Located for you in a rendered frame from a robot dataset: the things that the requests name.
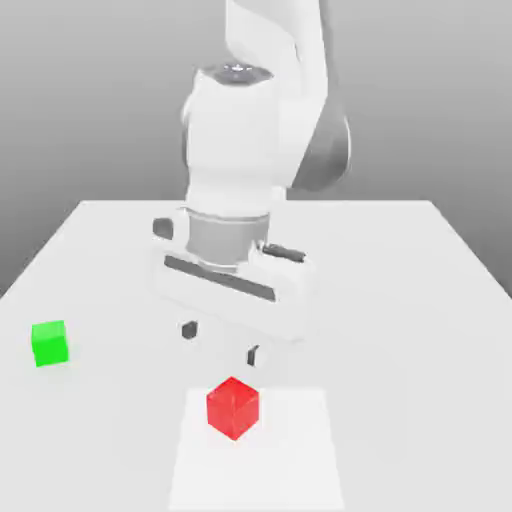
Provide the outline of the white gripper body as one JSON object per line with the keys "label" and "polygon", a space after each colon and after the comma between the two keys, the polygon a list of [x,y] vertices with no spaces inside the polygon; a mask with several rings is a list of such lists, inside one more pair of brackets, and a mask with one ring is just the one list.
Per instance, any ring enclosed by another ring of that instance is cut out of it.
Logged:
{"label": "white gripper body", "polygon": [[307,257],[293,261],[252,248],[234,274],[225,274],[156,245],[149,269],[153,290],[184,307],[274,339],[305,335],[316,284],[316,268]]}

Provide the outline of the small green cube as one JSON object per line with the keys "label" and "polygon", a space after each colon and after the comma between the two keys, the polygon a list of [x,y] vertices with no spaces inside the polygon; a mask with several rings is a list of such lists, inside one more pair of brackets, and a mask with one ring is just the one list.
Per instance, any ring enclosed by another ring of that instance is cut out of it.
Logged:
{"label": "small green cube", "polygon": [[64,321],[33,324],[31,347],[37,367],[67,362],[69,349]]}

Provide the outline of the small red cube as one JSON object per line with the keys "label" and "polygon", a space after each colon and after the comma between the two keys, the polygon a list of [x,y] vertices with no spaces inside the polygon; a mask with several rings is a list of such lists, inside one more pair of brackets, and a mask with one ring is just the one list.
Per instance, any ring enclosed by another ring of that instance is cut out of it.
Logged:
{"label": "small red cube", "polygon": [[259,392],[230,377],[206,396],[207,421],[229,439],[238,440],[259,421]]}

